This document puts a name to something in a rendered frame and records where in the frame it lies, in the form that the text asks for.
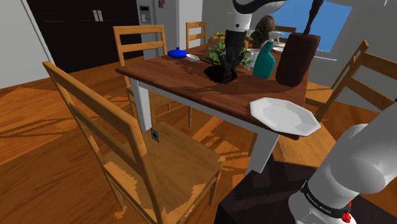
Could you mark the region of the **white cup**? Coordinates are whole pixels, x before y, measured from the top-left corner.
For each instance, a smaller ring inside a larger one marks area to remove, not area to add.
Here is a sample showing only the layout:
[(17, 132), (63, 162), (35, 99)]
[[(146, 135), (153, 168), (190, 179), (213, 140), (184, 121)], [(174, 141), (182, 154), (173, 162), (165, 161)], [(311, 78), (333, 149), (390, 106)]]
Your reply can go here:
[(249, 64), (249, 67), (254, 68), (256, 58), (257, 58), (258, 54), (260, 53), (260, 50), (254, 49), (254, 48), (248, 48), (247, 50), (249, 51), (249, 53), (247, 53), (246, 55), (252, 58), (252, 62)]

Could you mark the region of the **green leafy plant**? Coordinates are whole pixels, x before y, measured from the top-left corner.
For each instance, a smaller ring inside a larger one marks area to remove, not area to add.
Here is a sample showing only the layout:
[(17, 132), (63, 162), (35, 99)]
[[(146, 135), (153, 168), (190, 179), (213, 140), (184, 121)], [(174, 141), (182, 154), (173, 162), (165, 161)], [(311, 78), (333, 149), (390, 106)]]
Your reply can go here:
[(252, 58), (252, 52), (250, 52), (246, 47), (240, 47), (238, 53), (235, 56), (235, 59), (232, 59), (231, 62), (227, 62), (226, 53), (230, 52), (230, 50), (226, 49), (226, 44), (224, 40), (217, 40), (214, 46), (207, 46), (209, 53), (204, 56), (211, 64), (220, 65), (225, 68), (230, 66), (231, 68), (235, 67), (237, 64), (240, 64), (245, 69), (250, 70), (250, 63), (254, 61)]

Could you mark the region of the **black bowl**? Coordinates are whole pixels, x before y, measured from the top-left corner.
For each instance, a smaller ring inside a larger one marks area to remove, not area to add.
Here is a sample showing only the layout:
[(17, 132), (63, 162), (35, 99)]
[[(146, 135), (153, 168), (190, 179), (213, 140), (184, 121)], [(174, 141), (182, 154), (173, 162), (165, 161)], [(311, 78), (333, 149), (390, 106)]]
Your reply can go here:
[(204, 74), (215, 83), (227, 84), (236, 79), (237, 73), (232, 69), (225, 71), (223, 66), (213, 65), (204, 69)]

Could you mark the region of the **window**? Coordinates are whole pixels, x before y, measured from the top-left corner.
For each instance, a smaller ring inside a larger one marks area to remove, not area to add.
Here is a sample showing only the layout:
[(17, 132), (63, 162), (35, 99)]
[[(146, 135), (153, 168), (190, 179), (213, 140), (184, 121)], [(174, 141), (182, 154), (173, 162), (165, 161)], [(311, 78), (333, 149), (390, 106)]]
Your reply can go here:
[[(303, 33), (311, 6), (312, 0), (290, 0), (271, 15), (275, 18), (276, 25), (295, 27), (296, 32)], [(310, 34), (321, 37), (318, 50), (331, 51), (351, 9), (351, 6), (327, 1), (322, 4), (310, 28)]]

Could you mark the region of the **teal bottle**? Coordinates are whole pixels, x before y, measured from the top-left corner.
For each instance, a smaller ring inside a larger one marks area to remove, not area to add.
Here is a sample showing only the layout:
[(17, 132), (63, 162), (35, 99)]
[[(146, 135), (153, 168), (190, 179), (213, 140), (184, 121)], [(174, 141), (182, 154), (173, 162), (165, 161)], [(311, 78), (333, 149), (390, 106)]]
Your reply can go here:
[(270, 78), (272, 71), (275, 67), (275, 59), (270, 53), (274, 42), (267, 40), (264, 42), (264, 46), (259, 52), (255, 65), (253, 68), (253, 75), (259, 78), (268, 79)]

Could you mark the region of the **wooden dining table white legs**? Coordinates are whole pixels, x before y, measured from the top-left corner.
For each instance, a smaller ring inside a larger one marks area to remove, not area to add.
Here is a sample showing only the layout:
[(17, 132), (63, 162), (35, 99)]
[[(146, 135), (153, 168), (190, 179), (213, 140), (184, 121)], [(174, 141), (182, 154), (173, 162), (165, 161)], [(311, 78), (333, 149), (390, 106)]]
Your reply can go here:
[(303, 106), (307, 82), (303, 81), (297, 87), (287, 87), (274, 78), (264, 80), (241, 69), (236, 79), (221, 84), (213, 82), (204, 74), (208, 66), (200, 60), (190, 62), (161, 56), (118, 67), (116, 72), (130, 78), (142, 131), (152, 127), (148, 97), (152, 91), (255, 132), (258, 136), (247, 170), (261, 173), (280, 133), (251, 116), (250, 102), (271, 97)]

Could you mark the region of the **dark robot stand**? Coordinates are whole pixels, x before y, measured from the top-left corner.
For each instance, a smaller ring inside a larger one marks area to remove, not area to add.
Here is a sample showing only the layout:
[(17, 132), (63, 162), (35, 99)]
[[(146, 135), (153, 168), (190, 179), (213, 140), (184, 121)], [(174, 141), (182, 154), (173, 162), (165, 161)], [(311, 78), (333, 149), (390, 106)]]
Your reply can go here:
[(272, 159), (261, 173), (251, 171), (219, 203), (214, 224), (296, 224), (298, 219), (333, 223), (302, 194), (305, 183), (320, 203), (333, 209), (350, 207), (356, 224), (397, 224), (397, 217), (335, 181), (328, 163), (315, 170)]

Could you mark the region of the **orange pumpkin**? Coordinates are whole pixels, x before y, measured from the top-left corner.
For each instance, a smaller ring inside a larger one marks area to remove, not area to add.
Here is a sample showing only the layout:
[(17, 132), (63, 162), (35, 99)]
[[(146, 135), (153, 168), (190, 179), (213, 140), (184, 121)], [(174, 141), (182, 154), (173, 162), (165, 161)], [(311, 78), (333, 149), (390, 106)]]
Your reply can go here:
[(224, 32), (216, 32), (214, 36), (209, 38), (208, 44), (216, 44), (218, 41), (224, 41), (225, 40), (225, 33)]

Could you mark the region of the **white octagonal plate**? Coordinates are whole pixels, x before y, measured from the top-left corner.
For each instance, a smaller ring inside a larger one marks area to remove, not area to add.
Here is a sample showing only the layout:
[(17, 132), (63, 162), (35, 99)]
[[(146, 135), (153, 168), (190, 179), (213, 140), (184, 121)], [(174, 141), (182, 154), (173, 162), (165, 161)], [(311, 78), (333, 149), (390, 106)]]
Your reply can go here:
[(274, 131), (309, 136), (321, 128), (307, 109), (287, 100), (264, 97), (250, 102), (251, 115)]

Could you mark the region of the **black cabinet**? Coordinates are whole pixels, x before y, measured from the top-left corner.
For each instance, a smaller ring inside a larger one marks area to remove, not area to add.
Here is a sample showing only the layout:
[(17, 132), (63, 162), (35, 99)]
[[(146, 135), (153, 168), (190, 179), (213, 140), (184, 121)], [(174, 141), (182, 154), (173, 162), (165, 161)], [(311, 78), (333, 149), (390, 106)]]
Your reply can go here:
[(67, 73), (118, 62), (114, 26), (138, 25), (136, 0), (27, 0), (55, 65)]

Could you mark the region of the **brown bust figure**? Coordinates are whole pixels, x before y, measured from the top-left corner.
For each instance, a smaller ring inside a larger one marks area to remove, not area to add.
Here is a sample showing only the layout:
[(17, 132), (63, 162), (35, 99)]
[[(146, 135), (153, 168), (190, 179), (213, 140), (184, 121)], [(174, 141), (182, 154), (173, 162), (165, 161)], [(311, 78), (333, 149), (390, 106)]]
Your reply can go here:
[(269, 32), (275, 30), (276, 22), (273, 16), (264, 16), (256, 25), (254, 32), (251, 34), (250, 41), (253, 48), (260, 48), (261, 45), (269, 39)]

